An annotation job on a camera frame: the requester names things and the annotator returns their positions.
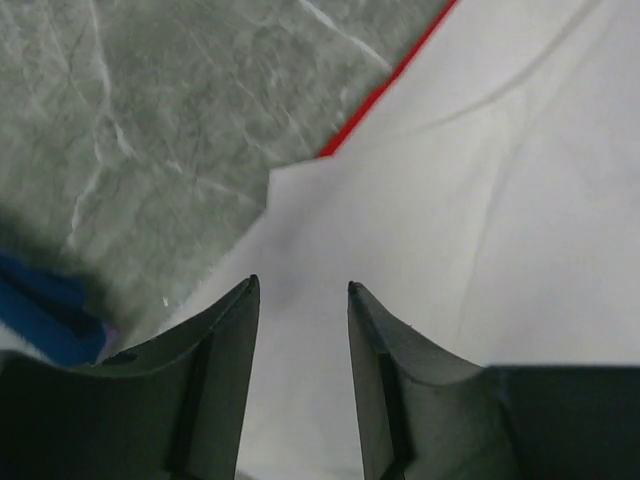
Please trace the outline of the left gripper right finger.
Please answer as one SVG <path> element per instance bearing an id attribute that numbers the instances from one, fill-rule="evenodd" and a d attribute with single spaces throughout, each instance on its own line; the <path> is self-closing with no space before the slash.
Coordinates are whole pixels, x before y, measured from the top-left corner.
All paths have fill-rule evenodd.
<path id="1" fill-rule="evenodd" d="M 433 343 L 362 284 L 348 331 L 368 479 L 635 479 L 639 371 L 488 368 Z"/>

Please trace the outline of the white t-shirt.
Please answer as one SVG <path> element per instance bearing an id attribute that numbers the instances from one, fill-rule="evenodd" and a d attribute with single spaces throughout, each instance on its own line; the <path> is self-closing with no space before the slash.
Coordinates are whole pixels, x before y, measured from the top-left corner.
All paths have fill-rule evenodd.
<path id="1" fill-rule="evenodd" d="M 238 470 L 360 479 L 347 285 L 469 365 L 639 362 L 639 5 L 460 1 L 179 317 L 249 275 Z"/>

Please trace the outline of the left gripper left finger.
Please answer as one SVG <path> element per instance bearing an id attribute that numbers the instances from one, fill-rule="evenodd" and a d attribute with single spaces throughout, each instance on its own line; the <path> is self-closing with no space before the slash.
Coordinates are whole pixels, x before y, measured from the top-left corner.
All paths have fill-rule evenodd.
<path id="1" fill-rule="evenodd" d="M 5 479 L 231 479 L 259 321 L 256 276 L 95 366 L 1 354 Z"/>

